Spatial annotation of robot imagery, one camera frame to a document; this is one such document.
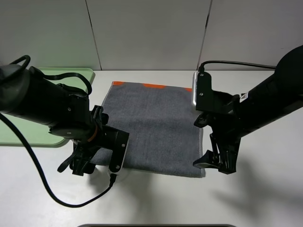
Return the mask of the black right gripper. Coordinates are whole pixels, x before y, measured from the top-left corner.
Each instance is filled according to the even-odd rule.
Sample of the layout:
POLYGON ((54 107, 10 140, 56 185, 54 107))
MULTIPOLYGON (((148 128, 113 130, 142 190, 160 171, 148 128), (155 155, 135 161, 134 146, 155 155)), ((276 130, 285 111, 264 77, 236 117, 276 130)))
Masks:
POLYGON ((212 150, 207 150, 201 158, 193 162, 196 168, 217 169, 224 174, 236 172, 236 162, 241 139, 233 135, 237 125, 236 115, 229 113, 239 95, 230 95, 225 92, 213 91, 214 110, 202 111, 194 122, 198 128, 210 126, 212 150))

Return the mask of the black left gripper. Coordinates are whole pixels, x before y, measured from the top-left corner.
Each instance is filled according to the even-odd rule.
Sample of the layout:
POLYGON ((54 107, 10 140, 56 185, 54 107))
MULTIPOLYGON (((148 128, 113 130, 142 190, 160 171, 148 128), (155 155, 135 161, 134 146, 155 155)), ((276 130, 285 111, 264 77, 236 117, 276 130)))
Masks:
POLYGON ((92 111, 86 105, 71 109, 71 140, 74 151, 71 155, 73 175, 92 174, 95 164, 92 158, 100 148, 112 151, 119 130, 107 126, 108 115, 103 107, 96 105, 92 111))

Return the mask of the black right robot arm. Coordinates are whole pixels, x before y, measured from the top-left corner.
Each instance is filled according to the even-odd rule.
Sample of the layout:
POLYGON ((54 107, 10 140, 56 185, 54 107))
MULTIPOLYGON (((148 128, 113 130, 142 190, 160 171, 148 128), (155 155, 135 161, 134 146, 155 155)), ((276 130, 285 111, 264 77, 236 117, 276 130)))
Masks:
POLYGON ((202 63, 193 75, 192 104, 199 116, 194 125, 210 126, 212 149, 193 166, 236 172, 241 138, 300 109, 303 105, 303 49, 287 53, 274 73, 250 91, 231 95, 212 89, 212 77, 202 63))

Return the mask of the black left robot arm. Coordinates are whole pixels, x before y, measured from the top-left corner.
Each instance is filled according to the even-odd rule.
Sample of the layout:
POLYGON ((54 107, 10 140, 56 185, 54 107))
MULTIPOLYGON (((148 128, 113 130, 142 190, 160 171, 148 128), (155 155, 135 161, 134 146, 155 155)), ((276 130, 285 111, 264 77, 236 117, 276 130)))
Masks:
POLYGON ((103 107, 90 108, 92 87, 88 80, 83 80, 87 90, 55 83, 66 77, 81 78, 81 75, 48 76, 35 67, 24 69, 14 63, 1 67, 0 111, 45 125, 50 134, 73 141, 73 153, 58 167, 58 172, 70 168, 75 175, 93 173, 92 158, 105 148, 112 151, 110 172, 118 173, 129 133, 108 126, 109 116, 103 107))

